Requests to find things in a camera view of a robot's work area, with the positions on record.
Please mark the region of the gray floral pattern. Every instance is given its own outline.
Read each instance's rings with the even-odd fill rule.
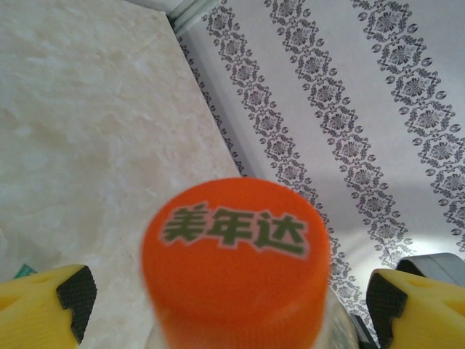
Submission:
[[[366,21],[363,31],[375,43],[372,51],[381,53],[380,69],[394,74],[386,82],[394,86],[394,101],[403,104],[399,114],[408,116],[408,132],[418,135],[413,145],[421,147],[420,162],[430,166],[426,175],[434,178],[431,186],[441,197],[438,204],[445,207],[446,222],[456,226],[451,233],[458,237],[459,251],[465,252],[465,173],[458,165],[464,162],[465,138],[454,136],[461,126],[452,124],[452,105],[440,102],[447,93],[438,91],[437,71],[428,70],[432,58],[424,57],[424,40],[415,37],[418,26],[410,23],[412,11],[396,1],[350,1],[362,10],[358,19]]]
[[[399,221],[400,213],[393,209],[395,201],[387,193],[389,186],[379,181],[383,174],[380,167],[374,166],[376,156],[369,153],[371,145],[368,138],[362,137],[363,127],[357,125],[355,111],[346,107],[350,99],[343,97],[343,82],[335,78],[337,70],[330,67],[329,52],[322,50],[324,40],[317,37],[319,30],[316,22],[310,21],[310,9],[304,8],[305,0],[298,0],[292,3],[291,15],[280,15],[278,9],[282,3],[266,0],[264,5],[271,10],[270,18],[278,27],[278,35],[285,36],[284,50],[293,54],[290,62],[297,65],[297,77],[309,82],[304,84],[303,90],[310,91],[310,105],[317,108],[315,116],[323,120],[321,128],[328,135],[328,144],[334,147],[334,158],[342,163],[339,168],[346,174],[347,186],[354,190],[352,197],[357,201],[359,213],[365,216],[363,222],[368,226],[367,233],[378,243],[375,250],[381,252],[383,264],[392,266],[398,261],[396,258],[414,253],[408,246],[413,242],[406,240],[407,228]],[[399,28],[396,24],[398,17],[394,13],[373,20],[377,21],[380,31],[388,34],[389,30]],[[297,28],[307,33],[308,40],[289,40],[287,33],[293,33]],[[422,48],[421,41],[401,39],[396,42],[396,47],[384,51],[386,67],[389,67],[389,60],[399,60],[408,66],[417,59],[415,49]],[[407,92],[418,93],[413,91],[416,86],[409,85]]]

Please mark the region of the gray object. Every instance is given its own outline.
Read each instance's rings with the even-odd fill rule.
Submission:
[[[451,253],[405,257],[396,270],[465,287],[465,262]]]
[[[168,13],[168,19],[174,33],[178,37],[181,36],[191,25],[218,4],[219,0],[183,0],[173,11]]]
[[[350,318],[355,326],[359,349],[378,349],[362,318],[355,314],[350,314]]]

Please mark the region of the floral motif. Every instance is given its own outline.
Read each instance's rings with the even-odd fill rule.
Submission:
[[[403,251],[402,248],[405,247],[405,245],[398,244],[396,247],[397,248],[393,250],[390,255],[392,261],[391,268],[394,268],[399,263],[399,261],[406,256],[405,251]]]
[[[389,215],[394,204],[392,195],[387,195],[381,190],[375,190],[361,195],[357,208],[359,213],[366,214],[370,218],[384,218]]]
[[[316,199],[318,197],[317,191],[306,184],[299,184],[298,186],[294,187],[294,190],[300,194],[301,197],[305,198],[308,202],[315,205]],[[339,242],[337,239],[331,239],[334,244],[338,244]]]
[[[333,154],[336,156],[336,160],[351,165],[364,160],[369,148],[370,145],[367,144],[366,138],[350,135],[337,141]]]
[[[413,72],[399,77],[395,90],[392,92],[394,101],[415,105],[423,100],[428,100],[440,82],[437,73],[417,68]]]
[[[310,105],[325,110],[332,105],[339,104],[342,91],[345,90],[341,83],[342,81],[336,81],[328,77],[313,84],[310,96],[308,97]]]
[[[260,111],[255,116],[255,132],[265,137],[274,135],[281,130],[282,120],[281,113],[277,113],[271,109]]]
[[[330,109],[323,116],[323,123],[320,125],[324,133],[329,133],[333,137],[347,135],[353,128],[358,117],[354,110],[349,110],[342,105]]]
[[[290,22],[300,17],[302,13],[302,2],[300,0],[284,0],[281,2],[266,0],[265,6],[269,7],[272,3],[270,17],[273,23],[288,25]]]
[[[285,135],[273,135],[267,142],[267,158],[275,161],[283,161],[292,156],[294,143],[292,138]]]
[[[234,32],[229,32],[221,41],[219,55],[222,60],[227,60],[232,63],[239,57],[245,55],[246,40],[244,35],[239,35]]]
[[[422,163],[433,167],[457,164],[464,154],[464,140],[453,135],[442,135],[427,140],[422,152],[418,153]]]
[[[305,172],[307,170],[304,168],[304,164],[295,160],[287,160],[279,165],[276,177],[282,183],[292,187],[304,181]]]
[[[270,89],[261,84],[254,84],[244,92],[242,104],[251,111],[257,112],[270,103]]]
[[[384,2],[386,0],[352,0],[353,7],[361,7],[364,10],[373,9],[376,5]]]
[[[313,47],[315,35],[318,30],[315,28],[315,22],[307,20],[297,20],[286,30],[286,39],[284,46],[286,51],[292,51],[295,54],[305,52]]]
[[[234,85],[247,87],[256,81],[256,74],[259,68],[255,60],[243,58],[232,67],[231,80]]]
[[[299,67],[296,69],[299,79],[314,82],[323,77],[328,72],[328,64],[331,58],[328,57],[329,52],[320,49],[311,49],[308,54],[302,55],[299,58]]]
[[[447,223],[453,223],[465,229],[465,199],[453,201],[444,216],[447,217]]]
[[[216,37],[221,37],[224,32],[233,29],[234,14],[231,9],[226,7],[214,8],[208,16],[207,30]]]
[[[390,71],[393,74],[403,73],[420,63],[421,54],[425,49],[423,39],[402,36],[384,46],[378,64],[382,71]]]
[[[389,217],[375,220],[371,225],[371,231],[373,232],[374,239],[377,237],[381,239],[394,239],[395,243],[399,244],[403,240],[407,230],[404,223],[400,223],[394,218]]]
[[[411,111],[411,116],[405,125],[409,132],[415,132],[422,137],[428,137],[439,132],[444,132],[449,121],[455,116],[450,112],[451,106],[444,106],[438,102],[431,101]]]
[[[351,167],[345,180],[347,187],[354,188],[358,192],[364,192],[378,187],[381,177],[383,177],[381,167],[375,167],[364,162]]]
[[[341,286],[338,288],[338,295],[341,298],[346,298],[346,299],[351,299],[353,300],[355,298],[355,295],[357,294],[357,290],[353,289],[352,287],[349,286]]]
[[[350,272],[350,266],[348,262],[338,257],[331,258],[331,274],[338,276],[339,278],[348,277]]]
[[[446,198],[465,198],[465,167],[458,165],[440,171],[431,186]]]
[[[370,13],[368,25],[363,31],[367,33],[367,39],[388,41],[405,30],[405,24],[411,14],[408,5],[390,1]]]

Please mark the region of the plastic bottle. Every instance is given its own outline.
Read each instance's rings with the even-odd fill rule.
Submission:
[[[163,207],[142,244],[158,325],[146,349],[356,349],[328,290],[315,209],[264,180],[215,180]]]

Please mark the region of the orange bottle cap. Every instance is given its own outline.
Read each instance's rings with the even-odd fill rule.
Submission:
[[[309,349],[328,234],[299,194],[254,178],[197,185],[153,218],[142,269],[171,349]]]

